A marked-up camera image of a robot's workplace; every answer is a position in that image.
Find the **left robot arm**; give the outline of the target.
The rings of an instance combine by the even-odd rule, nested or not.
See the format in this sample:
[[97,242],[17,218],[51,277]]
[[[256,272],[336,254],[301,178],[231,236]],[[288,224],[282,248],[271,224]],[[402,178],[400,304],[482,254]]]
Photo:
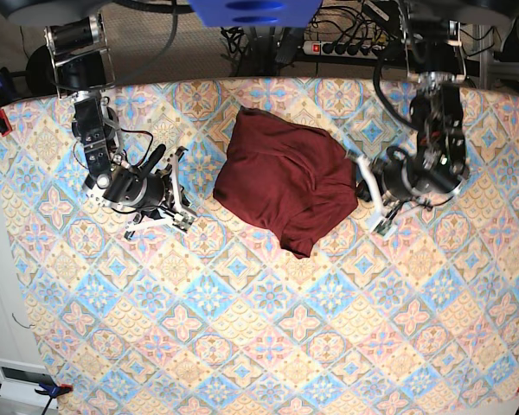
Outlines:
[[[390,146],[383,160],[357,159],[359,199],[400,206],[458,190],[469,175],[459,91],[467,77],[461,26],[504,24],[518,11],[519,1],[394,2],[381,21],[392,39],[378,56],[373,86],[390,115],[415,131],[416,153]],[[400,55],[417,86],[408,116],[397,112],[381,88],[383,67]]]

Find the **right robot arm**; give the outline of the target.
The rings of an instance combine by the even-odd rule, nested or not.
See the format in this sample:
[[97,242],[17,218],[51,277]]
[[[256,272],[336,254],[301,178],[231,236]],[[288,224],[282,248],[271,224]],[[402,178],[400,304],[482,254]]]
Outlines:
[[51,60],[47,71],[60,97],[74,104],[72,131],[82,145],[89,199],[120,214],[134,214],[180,228],[195,219],[179,182],[185,149],[168,155],[163,144],[138,163],[125,154],[123,129],[103,91],[115,83],[101,1],[0,1],[0,14],[19,26],[43,26]]

